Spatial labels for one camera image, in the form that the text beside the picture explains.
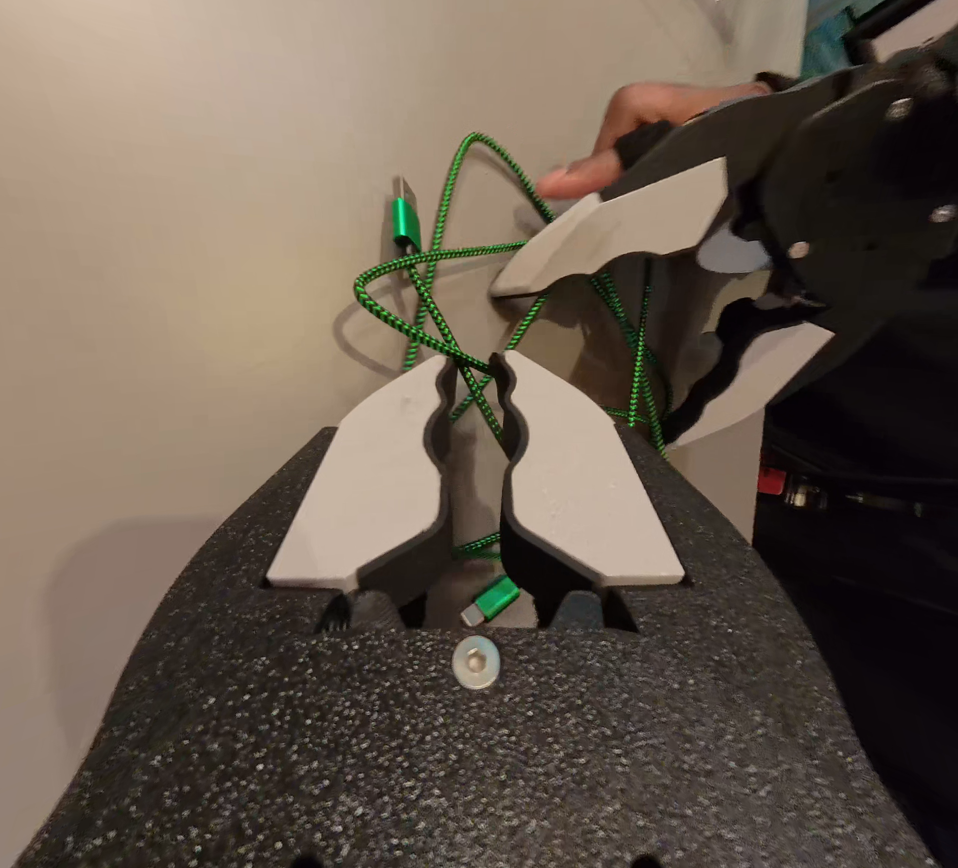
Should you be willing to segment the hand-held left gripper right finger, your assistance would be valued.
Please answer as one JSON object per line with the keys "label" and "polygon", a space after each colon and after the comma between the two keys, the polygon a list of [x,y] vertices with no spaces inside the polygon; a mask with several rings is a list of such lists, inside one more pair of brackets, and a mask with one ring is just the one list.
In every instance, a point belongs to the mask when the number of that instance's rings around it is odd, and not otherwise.
{"label": "hand-held left gripper right finger", "polygon": [[490,359],[508,459],[500,555],[539,627],[570,593],[683,583],[687,574],[611,417],[515,349]]}

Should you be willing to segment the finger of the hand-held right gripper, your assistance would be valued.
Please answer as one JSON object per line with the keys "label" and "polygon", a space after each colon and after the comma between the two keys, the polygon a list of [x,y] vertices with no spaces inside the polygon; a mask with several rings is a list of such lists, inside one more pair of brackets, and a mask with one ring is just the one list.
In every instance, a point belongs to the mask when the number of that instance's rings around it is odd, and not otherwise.
{"label": "finger of the hand-held right gripper", "polygon": [[662,423],[668,448],[692,443],[750,418],[802,371],[833,338],[801,306],[761,308],[737,299],[714,332],[718,356]]}
{"label": "finger of the hand-held right gripper", "polygon": [[758,241],[740,240],[719,217],[728,197],[724,157],[603,200],[590,193],[529,240],[489,288],[495,299],[529,297],[571,276],[592,276],[628,255],[698,252],[702,268],[744,275],[770,267]]}

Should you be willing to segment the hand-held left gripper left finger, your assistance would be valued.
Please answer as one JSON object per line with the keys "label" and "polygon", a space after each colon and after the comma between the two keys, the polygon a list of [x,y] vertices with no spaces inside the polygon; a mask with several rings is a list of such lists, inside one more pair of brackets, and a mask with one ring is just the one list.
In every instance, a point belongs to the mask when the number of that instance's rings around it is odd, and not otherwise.
{"label": "hand-held left gripper left finger", "polygon": [[271,587],[425,595],[451,561],[454,363],[433,356],[342,419],[271,562]]}

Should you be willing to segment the person's right hand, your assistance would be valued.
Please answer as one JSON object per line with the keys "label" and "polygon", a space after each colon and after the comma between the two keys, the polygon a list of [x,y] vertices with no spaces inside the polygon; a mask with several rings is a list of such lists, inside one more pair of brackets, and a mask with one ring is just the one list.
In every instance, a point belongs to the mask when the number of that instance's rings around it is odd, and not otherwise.
{"label": "person's right hand", "polygon": [[633,130],[660,121],[681,125],[725,102],[771,93],[761,81],[719,87],[629,84],[610,99],[591,154],[544,175],[536,192],[545,199],[569,200],[601,191],[622,175],[615,144]]}

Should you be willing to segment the person's dark clothing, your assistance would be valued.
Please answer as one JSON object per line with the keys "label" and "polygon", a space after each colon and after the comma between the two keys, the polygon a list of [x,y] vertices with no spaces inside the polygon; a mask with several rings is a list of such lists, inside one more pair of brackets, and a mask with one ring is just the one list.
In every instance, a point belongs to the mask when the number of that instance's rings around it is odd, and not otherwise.
{"label": "person's dark clothing", "polygon": [[754,545],[942,866],[957,833],[956,282],[766,411]]}

